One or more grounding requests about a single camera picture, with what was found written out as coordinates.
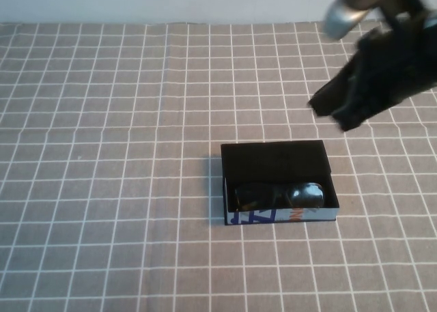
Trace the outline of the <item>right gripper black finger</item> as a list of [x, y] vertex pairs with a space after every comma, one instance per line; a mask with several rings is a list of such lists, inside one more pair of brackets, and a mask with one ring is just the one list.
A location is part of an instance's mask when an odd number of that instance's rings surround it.
[[358, 98], [358, 67], [347, 64], [329, 82], [318, 89], [308, 101], [317, 116], [356, 114]]
[[364, 121], [381, 111], [382, 103], [377, 98], [357, 100], [330, 100], [330, 116], [343, 132], [358, 128]]

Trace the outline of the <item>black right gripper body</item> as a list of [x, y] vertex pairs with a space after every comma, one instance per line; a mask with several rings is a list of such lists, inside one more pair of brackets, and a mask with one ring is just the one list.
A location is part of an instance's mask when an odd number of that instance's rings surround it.
[[366, 33], [351, 59], [351, 107], [385, 110], [436, 86], [436, 14]]

